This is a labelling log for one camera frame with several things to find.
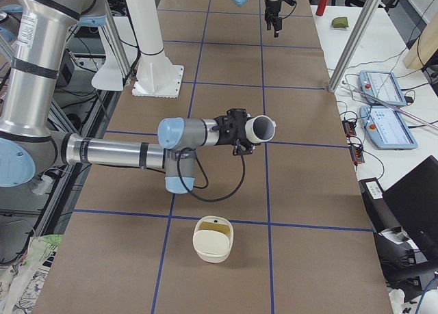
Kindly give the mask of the white paper cup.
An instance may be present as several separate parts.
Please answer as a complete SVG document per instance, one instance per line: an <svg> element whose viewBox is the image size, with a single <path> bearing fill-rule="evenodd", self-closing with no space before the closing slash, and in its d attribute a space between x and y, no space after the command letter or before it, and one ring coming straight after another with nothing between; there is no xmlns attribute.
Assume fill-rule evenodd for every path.
<svg viewBox="0 0 438 314"><path fill-rule="evenodd" d="M275 121L265 115L249 118L245 124L246 139L253 144L270 141L275 131Z"/></svg>

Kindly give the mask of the red bottle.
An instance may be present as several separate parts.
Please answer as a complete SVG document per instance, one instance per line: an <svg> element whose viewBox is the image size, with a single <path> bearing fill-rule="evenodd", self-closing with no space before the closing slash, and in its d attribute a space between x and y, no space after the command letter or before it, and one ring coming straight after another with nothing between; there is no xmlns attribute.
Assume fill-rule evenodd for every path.
<svg viewBox="0 0 438 314"><path fill-rule="evenodd" d="M326 6L328 4L329 0L319 0L317 10L315 12L316 16L323 16L324 11L326 9Z"/></svg>

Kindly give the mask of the green pouch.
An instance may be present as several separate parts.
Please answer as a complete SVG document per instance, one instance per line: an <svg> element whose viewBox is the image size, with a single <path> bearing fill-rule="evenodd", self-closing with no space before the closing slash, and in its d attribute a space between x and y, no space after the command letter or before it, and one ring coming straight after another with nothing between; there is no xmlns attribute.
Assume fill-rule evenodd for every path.
<svg viewBox="0 0 438 314"><path fill-rule="evenodd" d="M331 21L331 26L335 29L348 29L349 22L347 16L338 16Z"/></svg>

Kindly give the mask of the white swing-lid bin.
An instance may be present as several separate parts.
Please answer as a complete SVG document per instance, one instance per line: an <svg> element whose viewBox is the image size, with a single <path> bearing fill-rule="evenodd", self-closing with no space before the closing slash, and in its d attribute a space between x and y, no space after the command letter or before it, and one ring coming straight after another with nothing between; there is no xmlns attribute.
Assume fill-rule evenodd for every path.
<svg viewBox="0 0 438 314"><path fill-rule="evenodd" d="M233 239L234 230L230 221L209 215L196 223L192 244L202 260L208 263L222 263L230 255Z"/></svg>

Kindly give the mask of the upper teach pendant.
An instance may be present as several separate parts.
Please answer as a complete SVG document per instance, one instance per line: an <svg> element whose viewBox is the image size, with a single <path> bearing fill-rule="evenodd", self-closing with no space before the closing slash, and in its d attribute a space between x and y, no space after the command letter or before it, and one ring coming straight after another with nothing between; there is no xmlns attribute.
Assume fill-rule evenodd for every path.
<svg viewBox="0 0 438 314"><path fill-rule="evenodd" d="M359 73L359 86L363 94L378 98L390 105L403 107L407 104L393 73L362 70Z"/></svg>

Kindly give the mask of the teach pendant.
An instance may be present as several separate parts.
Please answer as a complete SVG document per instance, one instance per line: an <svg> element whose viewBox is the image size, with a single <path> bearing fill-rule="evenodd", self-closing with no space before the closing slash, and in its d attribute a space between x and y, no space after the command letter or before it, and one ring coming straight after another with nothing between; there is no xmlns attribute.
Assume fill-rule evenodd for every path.
<svg viewBox="0 0 438 314"><path fill-rule="evenodd" d="M364 105L360 119L372 143L382 150L411 150L417 142L401 114L383 106Z"/></svg>
<svg viewBox="0 0 438 314"><path fill-rule="evenodd" d="M363 94L378 98L390 105L403 107L407 104L393 73L362 70L359 73L359 86Z"/></svg>

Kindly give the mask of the lower teach pendant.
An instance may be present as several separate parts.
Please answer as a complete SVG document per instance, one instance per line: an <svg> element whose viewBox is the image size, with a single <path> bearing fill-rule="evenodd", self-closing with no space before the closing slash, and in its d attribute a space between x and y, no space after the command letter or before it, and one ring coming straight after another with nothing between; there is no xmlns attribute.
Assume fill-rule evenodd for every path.
<svg viewBox="0 0 438 314"><path fill-rule="evenodd" d="M417 142L401 114L383 106L364 105L360 119L372 143L382 150L411 150Z"/></svg>

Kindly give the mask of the black monitor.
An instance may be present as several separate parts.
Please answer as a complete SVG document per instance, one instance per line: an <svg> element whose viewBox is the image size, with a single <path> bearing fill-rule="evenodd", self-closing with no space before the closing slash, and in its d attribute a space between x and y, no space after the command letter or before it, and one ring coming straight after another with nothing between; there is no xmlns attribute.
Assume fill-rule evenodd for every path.
<svg viewBox="0 0 438 314"><path fill-rule="evenodd" d="M437 159L430 155L383 192L401 227L428 260L437 260Z"/></svg>

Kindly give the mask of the printed cloth bag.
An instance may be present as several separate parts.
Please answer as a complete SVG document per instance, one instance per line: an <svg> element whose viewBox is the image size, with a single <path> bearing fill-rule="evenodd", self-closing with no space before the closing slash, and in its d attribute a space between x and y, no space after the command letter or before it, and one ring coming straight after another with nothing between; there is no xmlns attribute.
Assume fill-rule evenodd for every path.
<svg viewBox="0 0 438 314"><path fill-rule="evenodd" d="M63 235L32 237L19 262L1 268L1 312L31 313Z"/></svg>

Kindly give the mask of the aluminium frame post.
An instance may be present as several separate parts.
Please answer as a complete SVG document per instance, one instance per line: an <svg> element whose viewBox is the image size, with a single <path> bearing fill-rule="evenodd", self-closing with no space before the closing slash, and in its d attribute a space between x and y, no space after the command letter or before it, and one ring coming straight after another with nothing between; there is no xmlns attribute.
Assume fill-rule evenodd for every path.
<svg viewBox="0 0 438 314"><path fill-rule="evenodd" d="M355 26L353 27L352 33L331 76L329 84L327 85L327 90L329 92L334 93L336 91L381 1L382 0L365 1L361 13L355 23Z"/></svg>

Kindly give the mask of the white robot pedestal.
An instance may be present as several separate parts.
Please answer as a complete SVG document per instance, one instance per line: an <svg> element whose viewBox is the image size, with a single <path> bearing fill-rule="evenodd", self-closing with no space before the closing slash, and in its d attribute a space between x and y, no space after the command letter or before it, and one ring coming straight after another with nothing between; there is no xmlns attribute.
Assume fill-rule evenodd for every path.
<svg viewBox="0 0 438 314"><path fill-rule="evenodd" d="M177 98L184 67L166 56L155 0L126 0L140 48L134 96Z"/></svg>

